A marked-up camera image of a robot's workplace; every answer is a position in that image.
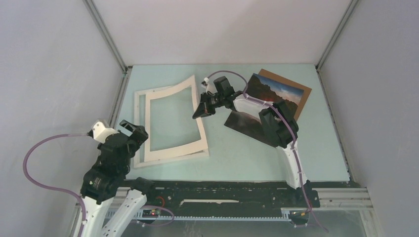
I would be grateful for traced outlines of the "white photo mat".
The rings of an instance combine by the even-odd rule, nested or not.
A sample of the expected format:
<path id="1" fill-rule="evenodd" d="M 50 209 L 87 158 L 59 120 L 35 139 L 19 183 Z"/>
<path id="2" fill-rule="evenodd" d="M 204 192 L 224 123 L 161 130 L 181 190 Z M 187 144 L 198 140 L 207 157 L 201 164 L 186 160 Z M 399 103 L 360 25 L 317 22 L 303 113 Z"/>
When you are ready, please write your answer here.
<path id="1" fill-rule="evenodd" d="M 144 144 L 144 162 L 142 164 L 160 164 L 172 160 L 183 160 L 188 158 L 196 158 L 206 156 L 209 153 L 209 147 L 204 129 L 203 122 L 200 118 L 196 119 L 200 138 L 197 141 L 179 145 L 171 148 L 161 150 L 151 150 L 151 138 L 153 134 L 151 131 L 151 102 L 156 99 L 166 98 L 175 95 L 185 89 L 191 89 L 191 100 L 193 109 L 198 108 L 198 91 L 196 87 L 195 76 L 192 75 L 183 82 L 166 87 L 159 87 L 148 90 L 145 95 L 144 121 L 145 127 L 149 132 L 149 140 Z"/>

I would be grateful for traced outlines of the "sunset landscape photo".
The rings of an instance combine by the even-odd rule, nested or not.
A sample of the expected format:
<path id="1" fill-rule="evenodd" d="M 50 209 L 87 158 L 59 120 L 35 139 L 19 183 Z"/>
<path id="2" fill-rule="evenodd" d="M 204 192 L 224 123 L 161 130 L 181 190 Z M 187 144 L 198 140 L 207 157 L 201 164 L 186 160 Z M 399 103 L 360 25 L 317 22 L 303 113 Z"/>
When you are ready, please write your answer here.
<path id="1" fill-rule="evenodd" d="M 252 75 L 247 90 L 247 94 L 254 98 L 268 102 L 278 102 L 281 108 L 286 105 L 289 114 L 293 115 L 293 117 L 298 107 L 297 104 L 301 93 L 302 90 L 276 82 L 259 74 Z M 259 113 L 253 116 L 244 112 L 232 111 L 224 125 L 272 147 L 277 147 L 286 141 L 291 142 L 293 140 L 277 114 L 267 110 L 262 113 L 262 118 L 260 118 Z M 298 131 L 295 118 L 289 122 L 289 125 L 293 130 Z"/>

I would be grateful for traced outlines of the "brown backing board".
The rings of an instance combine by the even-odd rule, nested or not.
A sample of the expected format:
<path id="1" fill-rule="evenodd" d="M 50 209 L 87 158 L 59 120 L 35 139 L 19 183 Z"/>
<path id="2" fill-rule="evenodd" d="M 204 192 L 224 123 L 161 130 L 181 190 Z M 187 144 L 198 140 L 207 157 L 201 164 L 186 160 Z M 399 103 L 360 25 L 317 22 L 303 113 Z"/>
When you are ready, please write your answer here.
<path id="1" fill-rule="evenodd" d="M 295 120 L 298 120 L 298 118 L 299 118 L 299 116 L 300 116 L 300 114 L 301 114 L 301 112 L 302 112 L 302 110 L 303 110 L 303 108 L 306 104 L 306 101 L 307 101 L 312 89 L 305 86 L 305 85 L 302 85 L 298 82 L 295 82 L 295 81 L 287 79 L 283 76 L 277 75 L 273 72 L 269 72 L 265 69 L 261 69 L 260 72 L 259 72 L 259 75 L 261 75 L 263 77 L 266 77 L 266 78 L 269 78 L 269 79 L 272 79 L 276 82 L 286 84 L 288 86 L 291 86 L 291 87 L 297 88 L 299 90 L 302 90 L 301 96 L 299 96 L 299 102 L 297 104 L 298 107 L 297 107 L 296 112 L 294 114 Z"/>

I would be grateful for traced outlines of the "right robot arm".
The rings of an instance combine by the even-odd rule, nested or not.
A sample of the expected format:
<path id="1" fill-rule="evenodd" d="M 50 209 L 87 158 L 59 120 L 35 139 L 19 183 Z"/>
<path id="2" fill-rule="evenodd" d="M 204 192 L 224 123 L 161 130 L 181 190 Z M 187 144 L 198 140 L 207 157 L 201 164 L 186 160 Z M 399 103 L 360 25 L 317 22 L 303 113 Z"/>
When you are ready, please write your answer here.
<path id="1" fill-rule="evenodd" d="M 216 109 L 225 107 L 235 112 L 258 117 L 265 138 L 278 151 L 285 154 L 286 183 L 292 188 L 287 193 L 288 202 L 301 206 L 307 200 L 305 185 L 308 181 L 298 154 L 298 125 L 285 102 L 269 102 L 257 99 L 243 91 L 235 91 L 226 77 L 220 77 L 210 83 L 204 78 L 201 86 L 205 89 L 192 118 L 204 118 L 216 113 Z"/>

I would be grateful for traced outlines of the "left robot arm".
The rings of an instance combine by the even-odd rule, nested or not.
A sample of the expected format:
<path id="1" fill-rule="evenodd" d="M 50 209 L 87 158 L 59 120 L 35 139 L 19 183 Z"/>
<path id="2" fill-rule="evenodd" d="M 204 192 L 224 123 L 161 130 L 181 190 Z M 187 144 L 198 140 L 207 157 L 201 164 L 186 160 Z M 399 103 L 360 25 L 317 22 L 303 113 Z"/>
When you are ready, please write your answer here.
<path id="1" fill-rule="evenodd" d="M 127 196 L 114 216 L 105 224 L 105 216 L 130 171 L 130 160 L 149 137 L 142 125 L 126 120 L 120 126 L 126 135 L 104 120 L 97 120 L 87 135 L 97 141 L 100 151 L 96 162 L 84 175 L 81 187 L 79 237 L 120 237 L 134 214 L 156 199 L 155 183 L 141 177 L 132 181 Z"/>

